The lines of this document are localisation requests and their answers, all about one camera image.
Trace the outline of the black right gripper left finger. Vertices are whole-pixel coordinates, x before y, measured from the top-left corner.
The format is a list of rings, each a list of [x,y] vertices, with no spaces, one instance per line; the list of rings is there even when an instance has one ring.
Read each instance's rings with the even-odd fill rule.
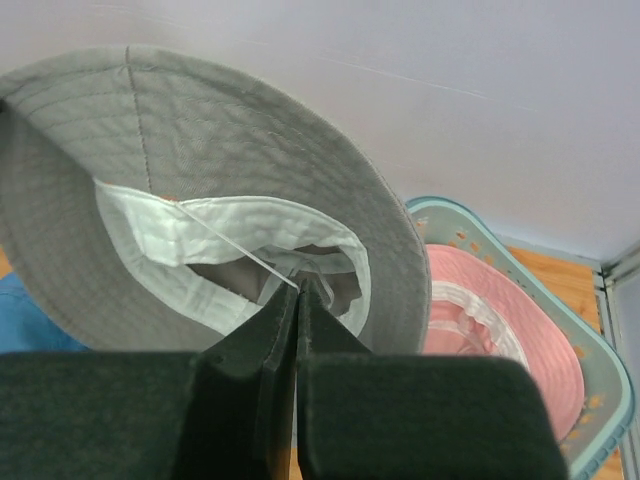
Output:
[[[1,359],[5,479],[285,479],[298,295],[203,352]]]

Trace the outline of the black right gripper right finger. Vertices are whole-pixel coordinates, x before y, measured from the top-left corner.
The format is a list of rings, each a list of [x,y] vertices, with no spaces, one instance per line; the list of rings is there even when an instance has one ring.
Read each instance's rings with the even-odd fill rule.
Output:
[[[378,355],[299,296],[298,463],[306,479],[565,479],[541,394],[518,363]]]

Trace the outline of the grey hat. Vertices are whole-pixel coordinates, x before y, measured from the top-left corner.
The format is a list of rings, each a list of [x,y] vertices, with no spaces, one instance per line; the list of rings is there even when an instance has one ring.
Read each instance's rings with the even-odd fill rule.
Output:
[[[260,79],[154,47],[2,75],[1,245],[94,350],[202,351],[306,280],[376,353],[426,335],[425,247],[369,158]]]

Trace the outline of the blue hat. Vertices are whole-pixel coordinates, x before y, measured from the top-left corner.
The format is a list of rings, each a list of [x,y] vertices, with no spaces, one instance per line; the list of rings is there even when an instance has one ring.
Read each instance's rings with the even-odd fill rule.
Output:
[[[88,350],[39,308],[15,273],[1,279],[0,314],[2,354]]]

